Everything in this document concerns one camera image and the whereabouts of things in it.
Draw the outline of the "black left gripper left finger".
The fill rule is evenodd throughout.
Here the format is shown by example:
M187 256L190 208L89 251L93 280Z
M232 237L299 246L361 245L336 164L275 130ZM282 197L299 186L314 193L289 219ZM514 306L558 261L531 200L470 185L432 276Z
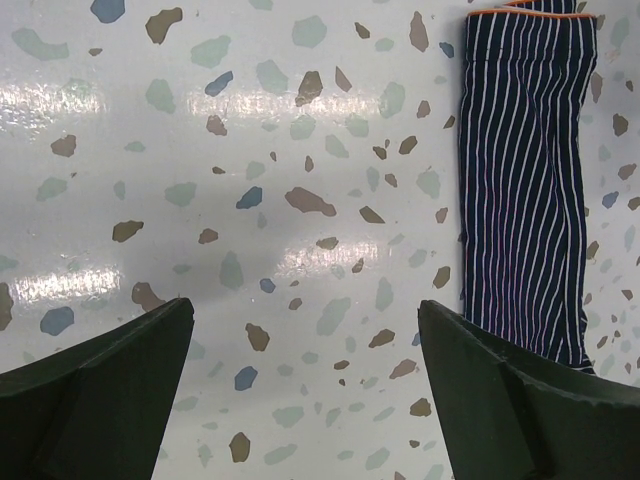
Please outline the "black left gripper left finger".
M151 478L193 328L177 298L3 373L2 478Z

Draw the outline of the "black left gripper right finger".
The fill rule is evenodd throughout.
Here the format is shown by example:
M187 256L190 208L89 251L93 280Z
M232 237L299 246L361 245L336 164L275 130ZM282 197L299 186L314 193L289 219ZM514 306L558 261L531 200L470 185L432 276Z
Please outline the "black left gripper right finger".
M638 478L638 388L540 357L436 301L418 322L455 478Z

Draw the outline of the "navy white striped underwear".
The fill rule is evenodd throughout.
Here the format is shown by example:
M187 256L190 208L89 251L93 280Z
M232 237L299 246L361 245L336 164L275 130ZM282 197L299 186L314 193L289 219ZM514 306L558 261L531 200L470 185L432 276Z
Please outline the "navy white striped underwear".
M591 373L579 119L596 19L573 1L514 1L465 21L459 115L463 315Z

